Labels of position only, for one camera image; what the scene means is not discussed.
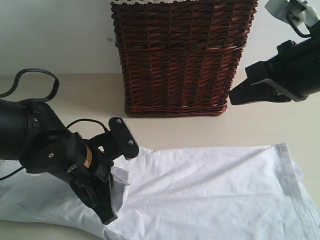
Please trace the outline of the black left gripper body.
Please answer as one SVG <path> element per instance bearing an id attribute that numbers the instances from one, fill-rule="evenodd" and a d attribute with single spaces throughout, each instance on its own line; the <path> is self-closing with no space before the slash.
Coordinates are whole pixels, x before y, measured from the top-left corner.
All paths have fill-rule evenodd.
<path id="1" fill-rule="evenodd" d="M 94 151 L 77 132 L 69 136 L 53 137 L 37 141 L 22 158 L 22 166 L 29 174 L 49 173 L 68 183 L 75 176 L 95 177 L 95 191 L 100 184 L 108 181 L 112 165 L 94 161 Z"/>

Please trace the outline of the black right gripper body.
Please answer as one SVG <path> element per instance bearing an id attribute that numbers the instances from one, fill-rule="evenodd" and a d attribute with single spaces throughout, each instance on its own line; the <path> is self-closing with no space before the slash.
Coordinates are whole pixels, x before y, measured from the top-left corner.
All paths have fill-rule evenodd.
<path id="1" fill-rule="evenodd" d="M 286 41 L 277 47 L 277 55 L 258 61 L 245 69 L 251 85 L 266 83 L 277 96 L 301 102 L 320 91 L 320 44 L 306 40 Z"/>

